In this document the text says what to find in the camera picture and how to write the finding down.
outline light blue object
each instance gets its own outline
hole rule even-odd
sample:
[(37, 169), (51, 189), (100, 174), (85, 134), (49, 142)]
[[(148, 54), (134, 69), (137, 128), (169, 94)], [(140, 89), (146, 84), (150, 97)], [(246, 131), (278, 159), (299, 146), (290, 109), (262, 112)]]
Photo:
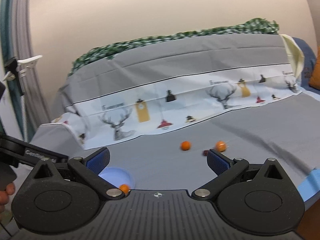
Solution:
[(313, 170), (306, 179), (298, 186), (298, 191), (303, 199), (307, 201), (320, 191), (320, 170)]
[(135, 186), (133, 176), (121, 168), (106, 167), (100, 172), (99, 176), (116, 187), (127, 184), (130, 189), (134, 189)]

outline orange cushion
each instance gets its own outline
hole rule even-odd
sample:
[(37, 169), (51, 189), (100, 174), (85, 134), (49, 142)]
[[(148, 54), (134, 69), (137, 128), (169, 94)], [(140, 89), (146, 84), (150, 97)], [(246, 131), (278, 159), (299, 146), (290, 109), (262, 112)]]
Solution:
[(318, 47), (318, 58), (315, 67), (313, 68), (312, 76), (309, 80), (310, 87), (320, 90), (320, 46)]

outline orange ball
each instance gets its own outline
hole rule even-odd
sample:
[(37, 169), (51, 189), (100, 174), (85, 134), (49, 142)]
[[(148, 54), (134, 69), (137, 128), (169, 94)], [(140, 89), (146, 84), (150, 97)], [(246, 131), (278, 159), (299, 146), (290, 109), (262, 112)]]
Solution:
[(189, 150), (191, 148), (191, 143), (188, 142), (188, 141), (184, 141), (184, 142), (181, 143), (180, 147), (181, 147), (181, 150), (187, 151), (187, 150)]
[(129, 193), (130, 187), (127, 184), (122, 184), (119, 189), (127, 195)]
[(218, 152), (223, 152), (227, 149), (227, 144), (224, 141), (218, 141), (216, 143), (216, 150)]

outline white crosshair symbol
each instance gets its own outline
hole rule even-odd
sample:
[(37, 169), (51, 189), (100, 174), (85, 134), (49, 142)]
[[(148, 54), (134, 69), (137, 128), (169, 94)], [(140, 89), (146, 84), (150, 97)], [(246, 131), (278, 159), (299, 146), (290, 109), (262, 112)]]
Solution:
[(160, 197), (164, 196), (164, 194), (161, 194), (160, 192), (157, 192), (157, 193), (154, 194), (154, 196), (156, 198), (160, 198)]

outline triangular cutout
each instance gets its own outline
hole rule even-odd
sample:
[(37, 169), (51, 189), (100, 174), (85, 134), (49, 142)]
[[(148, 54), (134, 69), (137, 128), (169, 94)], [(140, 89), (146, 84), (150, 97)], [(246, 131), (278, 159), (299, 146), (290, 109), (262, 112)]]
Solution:
[(270, 165), (264, 176), (272, 179), (282, 179), (282, 176), (275, 165)]
[(47, 164), (43, 164), (35, 174), (34, 179), (43, 179), (49, 177), (52, 177), (52, 172), (50, 171)]

